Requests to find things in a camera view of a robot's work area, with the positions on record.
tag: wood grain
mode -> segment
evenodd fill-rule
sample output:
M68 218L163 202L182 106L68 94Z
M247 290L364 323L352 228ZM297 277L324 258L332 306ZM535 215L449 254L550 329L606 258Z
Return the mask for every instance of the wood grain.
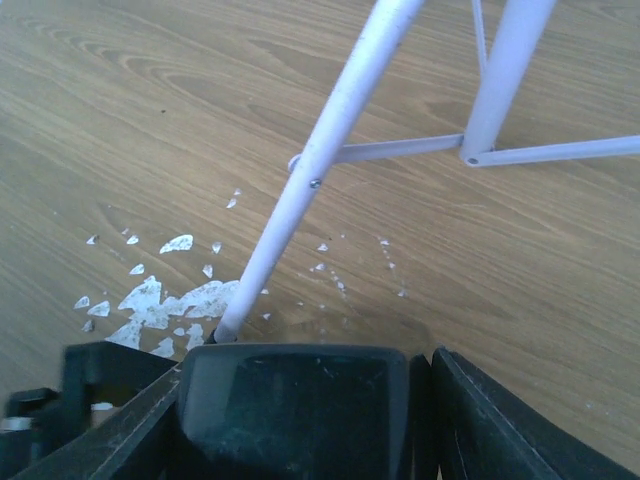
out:
M174 295L207 281L206 263L239 278L371 5L2 3L0 396L55 386L65 345L123 325L137 263ZM502 6L485 2L489 43ZM499 146L637 134L639 26L634 0L561 1ZM472 28L468 2L431 2L352 140L462 131ZM446 344L640 472L638 160L477 170L443 152L336 167L243 339ZM158 254L183 233L193 250ZM112 304L90 334L72 309L83 295ZM189 324L145 329L142 348Z

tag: metal frame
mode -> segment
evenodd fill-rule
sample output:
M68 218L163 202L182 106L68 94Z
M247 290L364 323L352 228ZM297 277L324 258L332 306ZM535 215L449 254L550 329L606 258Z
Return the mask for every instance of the metal frame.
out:
M464 134L345 145L358 117L425 0L378 0L301 154L214 333L234 341L336 163L417 155L460 147L469 166L486 167L640 154L640 135L495 151L493 145L557 0L508 0L487 59L481 0L471 0L480 88Z

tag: wooden floor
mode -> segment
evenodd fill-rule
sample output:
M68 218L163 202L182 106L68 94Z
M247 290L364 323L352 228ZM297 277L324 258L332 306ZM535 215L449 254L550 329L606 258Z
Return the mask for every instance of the wooden floor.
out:
M470 8L430 3L352 141L464 129ZM485 2L491 38L500 3ZM0 397L56 386L64 346L132 322L117 307L151 275L174 297L208 282L207 264L240 278L371 5L4 0ZM561 1L499 146L637 134L639 26L635 0ZM638 160L475 170L444 152L337 167L242 339L448 345L640 472ZM190 251L159 254L183 234ZM90 333L83 296L110 304ZM179 359L189 336L174 330L197 343L192 323L206 335L215 322L173 316L140 345L169 337Z

